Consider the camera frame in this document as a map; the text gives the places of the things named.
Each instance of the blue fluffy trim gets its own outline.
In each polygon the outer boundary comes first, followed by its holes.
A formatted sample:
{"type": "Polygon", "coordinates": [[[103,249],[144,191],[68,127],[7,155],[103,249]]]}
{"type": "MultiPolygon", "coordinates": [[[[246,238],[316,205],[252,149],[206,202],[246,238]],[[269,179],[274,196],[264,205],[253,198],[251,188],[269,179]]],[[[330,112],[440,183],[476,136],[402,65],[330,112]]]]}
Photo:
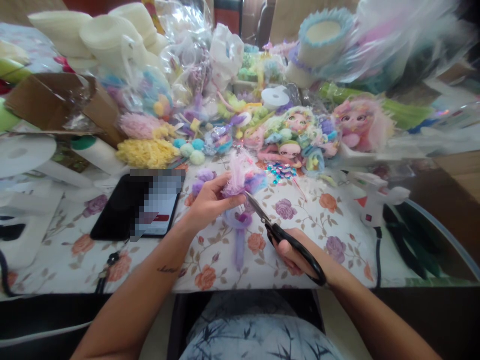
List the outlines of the blue fluffy trim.
{"type": "Polygon", "coordinates": [[[349,31],[352,29],[353,25],[354,25],[354,16],[346,8],[344,7],[342,7],[341,9],[335,8],[333,10],[325,9],[322,12],[317,11],[316,13],[310,14],[310,16],[303,21],[303,23],[300,26],[300,32],[298,33],[298,38],[302,44],[307,44],[312,48],[321,48],[321,47],[324,47],[325,45],[335,43],[340,39],[344,38],[345,36],[347,36],[349,31]],[[312,43],[307,37],[307,32],[313,25],[316,25],[318,23],[323,23],[326,21],[334,21],[339,23],[341,26],[340,33],[336,37],[328,41],[312,43]]]}

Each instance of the glue gun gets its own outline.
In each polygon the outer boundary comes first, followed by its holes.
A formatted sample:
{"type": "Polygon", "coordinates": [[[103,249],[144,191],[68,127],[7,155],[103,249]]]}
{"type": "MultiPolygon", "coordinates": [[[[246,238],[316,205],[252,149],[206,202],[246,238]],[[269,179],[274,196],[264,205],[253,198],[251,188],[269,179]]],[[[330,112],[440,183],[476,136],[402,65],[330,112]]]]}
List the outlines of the glue gun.
{"type": "Polygon", "coordinates": [[[355,199],[360,204],[361,221],[371,228],[383,224],[384,205],[400,205],[410,196],[410,190],[404,187],[388,189],[388,182],[379,176],[356,171],[342,170],[347,179],[366,192],[365,197],[355,199]]]}

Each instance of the yellow fluffy material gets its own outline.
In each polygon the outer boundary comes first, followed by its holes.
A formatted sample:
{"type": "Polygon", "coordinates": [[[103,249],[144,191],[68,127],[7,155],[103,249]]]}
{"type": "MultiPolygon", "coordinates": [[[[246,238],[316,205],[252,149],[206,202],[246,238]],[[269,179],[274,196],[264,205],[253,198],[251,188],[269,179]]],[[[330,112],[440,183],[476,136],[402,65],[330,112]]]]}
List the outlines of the yellow fluffy material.
{"type": "Polygon", "coordinates": [[[129,139],[118,144],[117,158],[137,169],[166,169],[180,150],[166,140],[129,139]]]}

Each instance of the doll face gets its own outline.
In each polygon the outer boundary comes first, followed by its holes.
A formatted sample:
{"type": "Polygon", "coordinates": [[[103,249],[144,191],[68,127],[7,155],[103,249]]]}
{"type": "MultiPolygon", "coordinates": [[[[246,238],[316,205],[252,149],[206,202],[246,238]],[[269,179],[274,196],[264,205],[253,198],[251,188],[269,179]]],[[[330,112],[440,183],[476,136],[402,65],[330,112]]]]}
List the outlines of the doll face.
{"type": "Polygon", "coordinates": [[[364,111],[350,111],[338,118],[342,128],[348,128],[352,131],[362,130],[368,127],[372,120],[372,115],[364,111]]]}
{"type": "Polygon", "coordinates": [[[298,144],[286,144],[283,145],[278,152],[287,159],[295,159],[298,155],[300,155],[302,149],[298,144]]]}
{"type": "Polygon", "coordinates": [[[301,132],[309,126],[309,122],[305,116],[298,113],[292,114],[292,116],[286,120],[286,123],[288,127],[295,132],[301,132]]]}

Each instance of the smartphone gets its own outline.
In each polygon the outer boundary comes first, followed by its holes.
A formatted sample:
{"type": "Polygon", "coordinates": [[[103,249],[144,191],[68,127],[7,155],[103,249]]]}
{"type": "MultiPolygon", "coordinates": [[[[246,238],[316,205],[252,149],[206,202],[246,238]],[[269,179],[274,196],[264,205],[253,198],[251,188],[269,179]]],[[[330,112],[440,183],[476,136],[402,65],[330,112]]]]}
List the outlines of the smartphone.
{"type": "Polygon", "coordinates": [[[168,233],[185,171],[154,171],[155,175],[145,172],[148,174],[143,171],[120,179],[90,233],[92,240],[125,241],[132,236],[158,239],[168,233]]]}

